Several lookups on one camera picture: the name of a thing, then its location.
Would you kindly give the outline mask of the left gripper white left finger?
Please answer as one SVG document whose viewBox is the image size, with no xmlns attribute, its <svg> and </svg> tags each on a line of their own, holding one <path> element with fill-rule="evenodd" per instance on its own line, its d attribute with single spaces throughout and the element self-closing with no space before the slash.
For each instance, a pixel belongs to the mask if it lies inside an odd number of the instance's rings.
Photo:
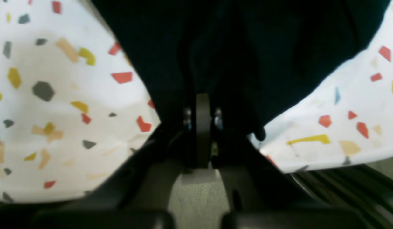
<svg viewBox="0 0 393 229">
<path fill-rule="evenodd" d="M 100 187 L 84 198 L 38 213 L 32 229 L 174 229 L 172 187 L 195 148 L 195 132 L 158 129 Z"/>
</svg>

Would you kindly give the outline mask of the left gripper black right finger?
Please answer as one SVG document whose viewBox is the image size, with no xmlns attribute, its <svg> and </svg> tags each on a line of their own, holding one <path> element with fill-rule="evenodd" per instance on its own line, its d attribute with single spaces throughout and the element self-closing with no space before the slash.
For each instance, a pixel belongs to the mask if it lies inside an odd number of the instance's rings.
<svg viewBox="0 0 393 229">
<path fill-rule="evenodd" d="M 230 212 L 222 229 L 365 229 L 361 216 L 310 196 L 262 155 L 247 136 L 231 129 L 213 131 Z"/>
</svg>

